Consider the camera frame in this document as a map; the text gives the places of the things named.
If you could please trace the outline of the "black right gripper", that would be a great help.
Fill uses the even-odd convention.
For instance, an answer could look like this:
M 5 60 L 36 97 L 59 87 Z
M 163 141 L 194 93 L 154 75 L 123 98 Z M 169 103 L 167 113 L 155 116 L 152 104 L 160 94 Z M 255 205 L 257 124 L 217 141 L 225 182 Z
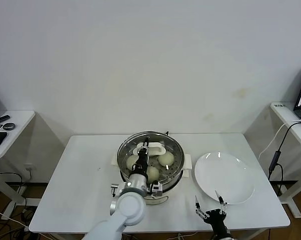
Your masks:
M 227 216 L 227 202 L 223 197 L 215 190 L 215 194 L 220 203 L 220 209 L 213 209 L 209 211 L 202 211 L 197 196 L 195 196 L 195 213 L 204 220 L 205 223 L 211 225 L 215 235 L 230 235 L 227 227 L 224 224 L 224 220 Z

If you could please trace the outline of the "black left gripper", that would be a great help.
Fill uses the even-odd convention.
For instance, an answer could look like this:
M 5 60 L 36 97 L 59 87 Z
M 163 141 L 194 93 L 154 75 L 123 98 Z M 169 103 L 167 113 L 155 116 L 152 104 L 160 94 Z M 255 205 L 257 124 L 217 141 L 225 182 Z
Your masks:
M 133 174 L 146 175 L 149 161 L 149 141 L 150 137 L 147 136 L 143 142 L 143 147 L 138 151 L 138 159 L 133 165 Z

